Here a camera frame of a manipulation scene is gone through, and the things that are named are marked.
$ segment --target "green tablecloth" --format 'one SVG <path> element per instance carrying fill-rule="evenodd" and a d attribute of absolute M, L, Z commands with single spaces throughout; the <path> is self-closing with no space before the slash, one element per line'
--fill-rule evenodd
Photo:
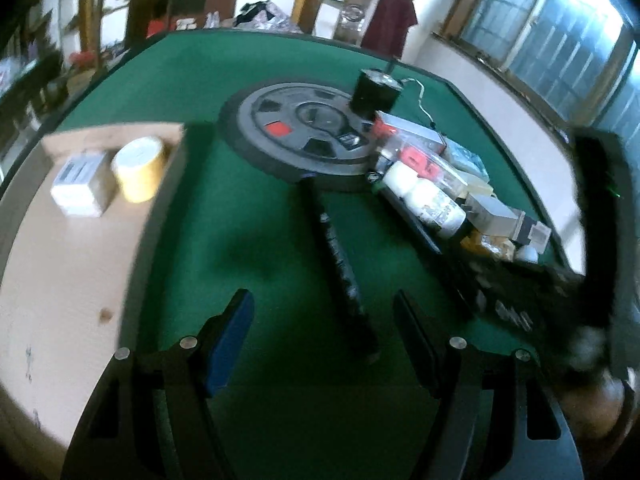
<path fill-rule="evenodd" d="M 519 346 L 480 320 L 460 320 L 375 197 L 326 193 L 383 348 L 376 364 L 355 362 L 296 188 L 251 167 L 216 130 L 223 103 L 262 80 L 312 78 L 350 90 L 359 69 L 384 66 L 362 52 L 277 35 L 170 34 L 112 73 L 59 127 L 185 123 L 190 161 L 154 260 L 138 349 L 167 348 L 196 333 L 237 288 L 252 291 L 254 324 L 231 384 L 210 404 L 240 479 L 408 478 L 437 404 L 418 386 L 392 322 L 399 288 L 480 348 Z M 504 202 L 537 216 L 489 131 L 447 84 L 402 66 L 394 76 L 423 82 L 439 129 L 482 157 Z M 417 89 L 405 90 L 394 113 L 423 120 L 414 97 Z"/>

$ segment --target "wire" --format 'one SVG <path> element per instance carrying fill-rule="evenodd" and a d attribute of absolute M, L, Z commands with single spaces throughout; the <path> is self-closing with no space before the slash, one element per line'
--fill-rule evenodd
<path fill-rule="evenodd" d="M 418 81 L 417 79 L 414 79 L 413 77 L 407 77 L 406 79 L 401 79 L 400 82 L 401 83 L 408 83 L 409 81 L 413 81 L 414 83 L 418 83 L 418 85 L 420 85 L 420 97 L 418 97 L 418 106 L 420 107 L 420 110 L 423 111 L 423 113 L 429 118 L 429 120 L 431 121 L 431 128 L 433 128 L 435 130 L 436 127 L 436 123 L 433 120 L 433 117 L 431 117 L 431 114 L 428 113 L 427 110 L 424 109 L 424 107 L 422 106 L 422 98 L 424 96 L 424 85 Z"/>

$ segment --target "yellow cylindrical container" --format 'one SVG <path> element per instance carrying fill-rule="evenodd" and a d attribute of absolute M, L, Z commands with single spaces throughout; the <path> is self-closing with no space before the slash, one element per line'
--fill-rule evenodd
<path fill-rule="evenodd" d="M 158 137 L 140 137 L 124 146 L 111 162 L 124 198 L 141 203 L 158 192 L 164 173 L 165 153 Z"/>

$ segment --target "window sill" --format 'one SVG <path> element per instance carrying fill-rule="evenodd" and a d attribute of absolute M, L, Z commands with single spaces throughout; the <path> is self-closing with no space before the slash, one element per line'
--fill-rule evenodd
<path fill-rule="evenodd" d="M 462 54 L 462 56 L 471 60 L 476 66 L 480 67 L 485 73 L 491 76 L 492 79 L 500 83 L 503 88 L 505 88 L 511 95 L 513 95 L 520 105 L 527 111 L 527 113 L 540 125 L 543 129 L 545 129 L 551 139 L 558 145 L 558 147 L 563 150 L 569 150 L 570 138 L 569 135 L 562 129 L 556 126 L 556 124 L 539 108 L 537 108 L 532 102 L 531 99 L 518 88 L 516 88 L 504 75 L 504 73 L 496 70 L 494 67 L 490 66 L 485 60 L 481 59 L 478 56 L 475 56 L 469 50 L 467 50 L 464 46 L 456 43 L 453 40 L 445 38 L 441 36 L 437 32 L 432 32 L 431 35 L 441 41 L 442 43 L 450 46 L 455 49 L 458 53 Z"/>

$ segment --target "maroon cloth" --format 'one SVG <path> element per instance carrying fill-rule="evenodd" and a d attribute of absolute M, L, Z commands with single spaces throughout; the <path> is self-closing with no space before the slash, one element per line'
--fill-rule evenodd
<path fill-rule="evenodd" d="M 380 0 L 361 47 L 383 56 L 402 57 L 409 27 L 417 24 L 413 0 Z"/>

